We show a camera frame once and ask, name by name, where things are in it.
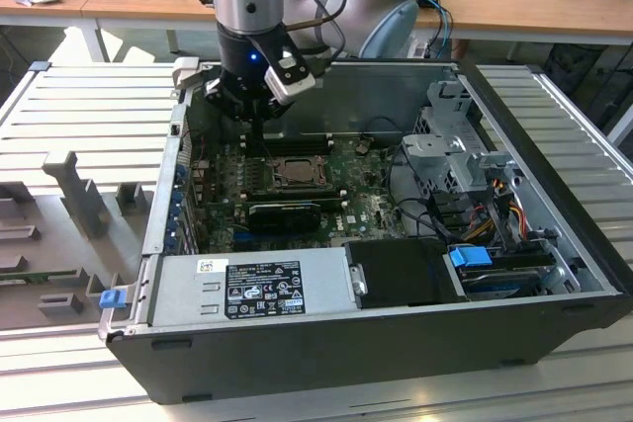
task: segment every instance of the floor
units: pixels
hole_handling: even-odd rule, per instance
[[[3,30],[10,42],[19,51],[14,51],[6,41],[0,38],[0,104],[4,103],[20,77],[35,60],[51,58],[55,62],[85,62],[89,60],[78,31],[73,29],[55,29],[40,27],[10,27]],[[199,56],[204,59],[217,59],[218,45],[216,34],[209,32],[178,32],[181,48],[179,54],[172,54],[167,47],[165,32],[159,30],[111,30],[106,35],[106,44],[115,61],[173,61],[179,55]],[[467,57],[475,62],[507,63],[505,56],[510,48],[508,42],[471,42]],[[525,43],[514,58],[517,64],[535,64],[543,66],[550,53],[551,45],[545,43]],[[624,53],[626,47],[610,47],[600,57],[581,87],[571,99],[595,121],[604,106],[624,88],[629,75],[616,73],[607,88],[599,97],[591,101],[606,77]],[[633,55],[620,68],[633,66]],[[632,104],[633,97],[626,104]],[[622,145],[623,151],[633,155],[633,139],[629,137]]]

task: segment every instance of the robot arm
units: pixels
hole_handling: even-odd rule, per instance
[[[362,56],[363,46],[367,49],[379,27],[384,30],[384,19],[394,9],[410,2],[414,10],[406,25],[400,21],[405,39],[417,11],[412,0],[349,0],[349,9],[346,0],[319,0],[325,11],[315,1],[214,0],[223,71],[207,84],[206,96],[234,121],[251,123],[256,136],[261,137],[265,121],[281,117],[297,96],[316,85],[297,43],[314,50],[343,41],[348,51]],[[285,14],[290,27],[284,25]],[[343,31],[332,22],[339,16]]]

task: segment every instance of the warning label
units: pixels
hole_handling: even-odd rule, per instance
[[[231,320],[306,313],[299,261],[226,266],[225,315]]]

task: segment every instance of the blue cable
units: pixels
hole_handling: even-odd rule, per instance
[[[437,56],[435,56],[436,58],[439,58],[440,54],[442,54],[442,51],[444,50],[444,47],[448,42],[448,17],[446,16],[446,11],[437,2],[435,2],[434,0],[425,1],[435,7],[437,12],[439,12],[439,14],[442,16],[442,21],[444,22],[444,41],[442,42],[442,46],[440,47],[439,51],[437,51]]]

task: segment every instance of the motherboard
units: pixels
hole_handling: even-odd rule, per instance
[[[220,146],[194,164],[201,250],[339,247],[405,237],[385,188],[388,152],[362,136]]]

